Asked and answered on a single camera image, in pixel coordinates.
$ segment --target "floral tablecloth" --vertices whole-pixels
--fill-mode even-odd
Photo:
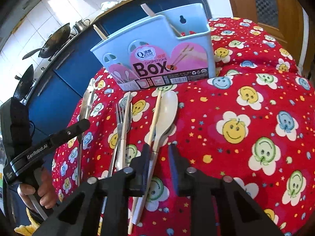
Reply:
[[[315,208],[314,89],[298,75],[292,56],[250,20],[211,19],[209,25],[218,77],[158,88],[177,93],[178,112],[133,236],[190,235],[190,199],[175,195],[170,177],[171,143],[207,175],[232,176],[283,233],[293,234]],[[125,95],[104,68],[95,80],[83,180],[107,176],[117,141],[114,107]],[[148,139],[157,94],[154,88],[132,93],[129,160],[141,155]],[[69,125],[77,122],[80,104]],[[61,201],[77,188],[77,156],[76,139],[56,151],[53,184]]]

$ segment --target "frying pan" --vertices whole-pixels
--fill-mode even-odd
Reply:
[[[25,71],[22,78],[19,81],[18,86],[15,89],[13,97],[21,101],[23,98],[26,97],[30,88],[33,85],[34,79],[34,69],[33,65],[30,65],[29,68]]]
[[[22,59],[33,56],[38,51],[40,51],[38,57],[48,58],[53,56],[56,51],[58,51],[60,47],[68,40],[70,36],[70,30],[70,23],[67,23],[66,25],[59,28],[56,32],[54,32],[45,42],[42,48],[38,48],[27,53]]]

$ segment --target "human hand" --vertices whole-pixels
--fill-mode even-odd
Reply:
[[[43,168],[43,172],[41,175],[42,185],[39,187],[37,193],[41,197],[40,204],[45,206],[46,209],[52,208],[57,202],[57,195],[55,193],[55,189],[53,186],[52,177],[49,174],[48,170]],[[18,194],[21,197],[22,201],[25,205],[31,210],[37,212],[34,207],[32,201],[28,197],[28,195],[32,195],[35,193],[35,188],[27,185],[27,184],[19,184],[18,186]]]

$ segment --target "metal bolt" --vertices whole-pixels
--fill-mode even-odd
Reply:
[[[133,168],[131,168],[131,167],[126,167],[126,168],[123,169],[123,171],[124,171],[126,174],[129,174],[129,173],[131,173],[131,172],[133,171]]]
[[[89,184],[95,184],[97,182],[97,178],[92,176],[88,178],[88,183]]]
[[[233,178],[230,176],[224,176],[223,180],[224,180],[224,182],[231,183],[233,181]]]
[[[194,167],[189,167],[189,168],[187,168],[186,171],[187,171],[189,174],[192,174],[192,173],[195,173],[195,172],[197,171],[197,169],[194,168]]]

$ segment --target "beige spoon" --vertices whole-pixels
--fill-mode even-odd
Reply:
[[[174,122],[178,107],[178,98],[174,91],[167,91],[164,93],[161,104],[160,104],[160,111],[156,123],[155,128],[155,140],[152,148],[152,155],[150,160],[149,166],[149,173],[148,173],[148,182],[146,186],[146,191],[143,197],[138,199],[134,214],[132,216],[132,223],[138,224],[141,218],[141,214],[146,202],[146,198],[149,192],[150,183],[152,180],[154,167],[156,161],[158,159],[158,152],[159,152],[159,142],[161,138],[168,132],[172,123]]]

